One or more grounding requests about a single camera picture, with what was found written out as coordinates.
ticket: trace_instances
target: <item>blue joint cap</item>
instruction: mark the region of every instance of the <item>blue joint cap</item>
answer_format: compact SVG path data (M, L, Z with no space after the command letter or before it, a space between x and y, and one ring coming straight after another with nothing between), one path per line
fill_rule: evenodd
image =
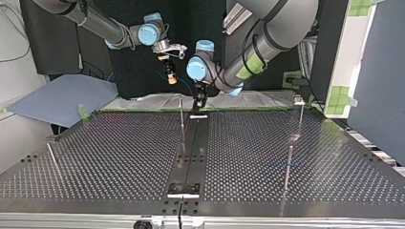
M214 44L214 42L212 42L210 40L200 40L197 42L196 50L214 52L215 44Z
M148 14L146 16L143 17L143 21L146 22L150 22L150 21L162 21L163 19L161 19L160 13L155 12L155 13L151 13Z
M207 67L198 56L194 56L188 61L187 65L188 77L196 81L202 81L205 78L206 73Z
M139 28L138 39L145 46L152 46L160 39L160 31L154 24L144 24Z
M244 88L244 83L241 83L236 87L240 87L240 88L237 88L237 89L233 90L233 92L231 92L229 94L231 97L236 97L241 93L242 89Z

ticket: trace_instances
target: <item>metal clamp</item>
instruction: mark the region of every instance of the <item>metal clamp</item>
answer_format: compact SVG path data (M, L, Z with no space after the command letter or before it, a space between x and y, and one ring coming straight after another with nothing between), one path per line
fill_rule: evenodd
M152 48L152 50L154 53L167 54L170 56L177 57L178 59L184 59L187 47L180 44L170 44L168 39L164 39L156 43ZM179 51L179 54L170 53L172 51Z

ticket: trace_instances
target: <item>cable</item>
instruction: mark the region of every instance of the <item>cable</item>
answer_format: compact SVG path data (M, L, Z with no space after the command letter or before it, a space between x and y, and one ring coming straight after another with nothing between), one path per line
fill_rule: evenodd
M83 21L81 21L80 23L77 23L77 25L79 27L82 27L87 22L87 18L89 16L89 7L87 6L87 2L84 0L80 1L79 6L80 6L80 11L83 12L83 14L84 14L84 18L83 18Z
M306 76L304 76L304 78L305 78L305 79L307 80L307 82L308 82L308 86L309 86L310 92L313 94L313 97L314 97L315 100L318 102L318 105L319 105L319 107L321 108L322 112L325 113L325 107L323 107L323 106L321 105L321 103L320 103L321 101L318 99L318 97L316 97L316 94L315 94L315 92L313 91L312 86L310 85L309 79L308 79Z
M303 54L303 52L298 52L299 54L300 54L300 59L304 59L304 54ZM309 78L308 78L308 76L304 73L303 74L303 77L307 80L307 82L308 82L308 86L309 86L309 89L310 89L310 92L312 93L312 95L313 95L313 97L315 98L315 100L318 102L318 105L319 105L319 107L321 108L321 110L322 110L322 112L323 113L325 113L325 107L323 107L322 105L321 105L321 101L318 99L318 97L316 96L316 94L315 94L315 91L313 90L313 88L312 88L312 86L310 85L310 81L309 81Z
M114 76L114 73L111 73L110 76L108 76L108 78L107 78L107 82L110 82L110 79L111 79L111 77L113 77L113 76Z
M15 14L15 16L18 18L18 20L20 21L21 25L22 25L23 28L24 28L24 21L23 21L23 19L21 18L19 12L18 12L16 9L14 9L13 7L11 7L11 6L9 6L8 4L3 3L3 2L0 2L0 8L1 8L1 7L5 7L5 8L7 8L7 9L11 10L11 11ZM16 56L16 57L14 57L14 58L10 58L10 59L0 60L0 63L7 63L7 62L11 62L11 61L15 61L15 60L22 59L22 58L24 58L25 56L27 56L27 55L30 53L30 50L31 50L30 42L28 41L27 35L26 35L25 33L23 33L22 31L20 31L20 29L18 29L18 27L15 25L15 23L14 23L14 22L10 19L10 17L3 11L3 9L1 9L1 11L3 12L3 15L10 21L10 23L12 24L12 26L18 31L18 33L20 33L20 34L24 37L24 39L25 39L25 40L27 41L27 43L28 43L28 47L27 47L27 50L26 50L22 55L19 55L19 56Z
M266 63L265 59L263 58L262 54L260 53L259 48L258 48L258 45L257 45L257 37L258 37L259 35L256 34L256 33L253 34L253 36L252 36L252 46L253 46L253 49L254 49L256 55L259 57L260 61L263 63L263 70L262 70L260 73L254 73L254 72L248 67L247 61L246 61L246 57L245 57L247 39L248 39L249 36L252 34L253 30L257 27L257 25L259 24L259 22L260 22L260 19L257 20L257 21L253 24L253 26L250 28L250 30L247 32L246 37L245 37L245 40L244 40L244 43L243 43L243 45L242 45L242 60L244 61L244 66L245 66L246 70L247 70L252 76L257 76L257 75L262 74L262 73L265 71L265 69L267 68L267 63ZM206 62L205 62L202 58L201 58L201 60L202 60L202 62L205 64L205 66L208 66L208 65L206 64ZM220 79L220 81L221 81L223 84L225 84L225 86L228 87L228 88L231 88L231 89L240 89L240 88L243 87L243 86L232 86L232 85L230 85L229 83L227 83L224 78L221 78L221 77L220 77L220 74L221 74L221 72L222 72L222 70L223 70L222 65L221 65L221 68L220 68L219 70L217 69L217 66L218 66L218 63L215 64L215 71L216 71L216 74L217 74L215 77L214 77L214 74L211 72L211 69L210 69L210 68L207 68L207 69L208 69L208 72L209 72L209 74L210 74L210 76L211 76L211 81L212 81L209 86L213 86L213 85L215 84L216 80L217 80L217 79ZM250 77L250 78L246 81L246 84L248 84L248 83L252 80L252 78L253 78L253 77Z
M156 73L157 73L162 79L164 79L164 81L167 81L167 80L168 80L168 78L164 77L161 73L159 73L159 71L156 71ZM187 82L185 82L184 80L182 80L182 79L180 79L180 78L178 78L178 80L179 80L180 82L182 82L182 83L187 87L188 91L190 91L191 95L194 96L193 90L191 90L191 87L187 84Z
M246 61L246 56L245 56L245 52L246 52L246 43L247 43L247 39L249 38L249 36L252 34L253 30L256 28L256 26L259 24L260 19L258 19L253 26L250 28L250 30L247 32L245 40L244 40L244 44L242 45L242 60L244 61L244 65L246 70L252 74L252 76L256 76L256 75L260 75L261 73L254 73L248 66L247 66L247 61ZM262 63L264 64L264 70L267 68L267 63L265 61L265 59L263 58L262 54L259 52L259 48L257 47L257 38L258 34L254 34L252 36L252 46L254 48L254 51L256 52L257 56L259 57L260 61L262 61Z
M95 77L97 77L97 78L99 78L99 79L104 79L105 74L104 74L104 72L103 72L99 67L97 67L97 66L95 66L95 65L93 65L93 64L91 64L91 63L89 63L89 62L87 62L87 61L85 61L85 60L83 60L83 63L86 64L86 65L88 65L87 68L89 69L89 74L90 74L90 76L92 76L92 74L93 74ZM98 74L95 74L93 71L91 71L90 68L89 68L89 66L91 66L91 67L93 67L94 69L96 69L96 70L98 70L99 72L101 72L102 76L100 77Z
M179 220L179 229L182 229L182 221L181 221L181 208L182 208L182 199L181 199L181 205L180 205L180 210L179 210L179 215L178 215L178 220Z

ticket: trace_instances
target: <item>black cable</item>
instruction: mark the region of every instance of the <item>black cable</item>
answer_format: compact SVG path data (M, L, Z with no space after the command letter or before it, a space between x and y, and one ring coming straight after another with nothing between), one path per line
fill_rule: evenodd
M301 59L304 59L304 56L303 56L302 52L301 52L300 58L301 58ZM313 97L315 98L315 100L318 102L318 105L319 105L319 107L321 108L322 112L325 113L325 107L322 106L321 101L320 101L320 100L318 99L318 97L316 96L315 91L313 90L312 86L310 85L310 81L309 81L308 77L307 77L304 73L303 73L303 77L304 77L304 78L307 80L307 82L308 82L308 86L309 86L309 89L310 89L310 93L313 95Z
M80 39L79 39L79 36L78 36L78 25L77 25L77 24L75 24L75 33L76 33L76 39L77 39L78 53L79 53L79 55L81 56L81 62L82 62L83 64L85 64L85 65L88 65L87 68L89 69L89 75L92 76L92 74L93 74L93 75L94 75L96 78L98 78L98 79L104 79L105 73L104 73L103 70L101 70L101 69L100 69L99 67L97 67L96 65L91 64L91 63L89 63L89 62L83 60L83 56L82 56L82 54L81 54L81 46L80 46ZM91 67L95 68L96 70L98 70L98 71L101 73L102 76L100 77L98 74L95 74L93 71L91 71L90 68L89 68L89 66L91 66Z
M325 113L325 108L321 105L321 101L318 99L318 97L316 96L315 92L313 91L312 86L310 85L309 79L304 75L304 78L307 80L308 82L308 86L310 89L310 92L313 94L313 97L315 98L315 100L318 102L319 107L321 108L322 112Z
M246 34L246 36L245 36L244 43L243 43L243 45L242 45L242 60L244 61L244 66L245 66L246 70L247 70L252 76L260 75L260 74L262 74L262 73L254 73L254 72L248 67L247 61L246 61L246 57L245 57L246 43L247 43L247 39L250 37L250 35L252 34L253 30L257 27L257 25L259 24L259 22L260 22L260 19L257 20L257 21L253 24L253 26L250 28L250 30L247 32L247 34ZM259 36L259 35L256 34L256 33L253 34L253 36L252 36L252 46L253 46L253 49L254 49L256 55L259 57L260 61L263 63L263 71L264 71L264 70L267 68L267 63L266 63L265 59L263 58L262 54L261 54L260 51L259 51L259 48L258 48L258 45L257 45L257 37L258 37L258 36ZM220 81L221 81L223 84L225 84L225 86L227 86L227 87L229 87L229 88L231 88L231 89L240 89L240 88L242 88L243 86L232 86L232 85L228 84L224 78L221 78L221 77L220 77L220 74L221 74L221 72L223 71L224 68L222 67L221 62L219 62L219 63L220 63L220 66L221 66L219 70L217 69L218 63L215 64L215 71L216 71L216 74L217 74L215 77L214 77L214 74L211 72L211 70L208 68L209 74L210 74L210 76L211 76L211 81L212 81L209 86L214 85L214 84L215 84L215 81L216 81L217 79L220 79ZM253 78L253 77L250 77L250 78L246 81L246 84L248 84L248 83L252 80L252 78Z
M31 50L31 46L28 46L27 51L24 54L14 57L12 59L0 60L0 63L7 63L7 62L14 61L14 60L22 59L22 58L26 57L28 55L28 53L30 53L30 50Z
M6 5L2 5L2 6L6 7L6 8L9 9L9 10L11 10L11 11L15 14L15 16L17 16L17 18L18 18L19 20L21 20L20 17L18 16L17 12L15 11L15 9L13 9L12 7L10 7L10 6L7 5L7 4L6 4ZM17 56L17 57L13 57L13 58L10 58L10 59L0 60L0 63L7 63L7 62L11 62L11 61L15 61L15 60L22 59L22 58L26 57L26 56L30 53L30 50L31 50L30 42L28 41L27 35L18 29L18 27L14 24L14 22L13 22L13 21L9 18L9 16L3 11L3 9L1 9L1 11L3 12L4 16L10 21L10 23L12 24L12 26L24 37L24 39L25 39L25 40L27 41L27 43L28 43L28 47L27 47L26 52L24 52L22 55Z
M247 61L246 61L246 56L245 56L245 52L246 52L246 43L247 43L247 39L249 38L249 36L252 34L253 30L256 28L256 26L259 24L260 19L258 19L253 26L250 28L250 30L247 32L245 40L244 40L244 44L242 45L242 60L244 61L244 65L246 70L252 74L252 76L256 76L256 75L260 75L261 73L254 73L248 66L247 66ZM257 47L257 42L256 42L256 38L257 38L257 34L254 34L252 37L252 46L254 48L254 51L256 52L257 56L259 57L260 61L262 61L264 67L264 70L267 68L267 63L265 61L265 59L263 58L262 54L259 52L259 48Z
M92 76L92 74L93 74L95 77L97 77L99 79L104 79L105 74L99 67L97 67L97 66L95 66L95 65L93 65L93 64L91 64L91 63L89 63L89 62L87 62L85 60L83 60L83 63L88 65L87 68L89 69L90 76ZM95 68L96 70L98 70L101 73L102 76L99 76L98 74L95 74L92 70L90 70L89 66L91 66L91 67Z
M178 219L179 219L179 229L182 229L181 208L182 208L182 200L181 200L181 205L180 205L180 210L179 210L179 215L178 215Z

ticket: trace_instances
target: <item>metal rod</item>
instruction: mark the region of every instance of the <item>metal rod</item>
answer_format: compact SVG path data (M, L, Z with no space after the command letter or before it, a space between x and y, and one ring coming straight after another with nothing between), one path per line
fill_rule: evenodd
M298 135L301 134L301 127L303 124L303 117L304 117L304 107L305 107L305 103L303 105L301 105L300 124L298 126Z
M289 146L288 147L288 157L287 157L286 178L285 178L285 181L284 181L284 189L285 189L285 191L288 190L289 169L291 167L292 150L293 150L293 146Z
M180 95L179 107L180 107L180 116L181 116L181 128L184 130L184 117L182 115L182 97L181 97L181 95Z
M56 157L54 157L54 154L53 154L53 149L52 149L51 143L47 142L47 147L48 147L48 150L49 150L49 152L51 154L52 162L57 163Z

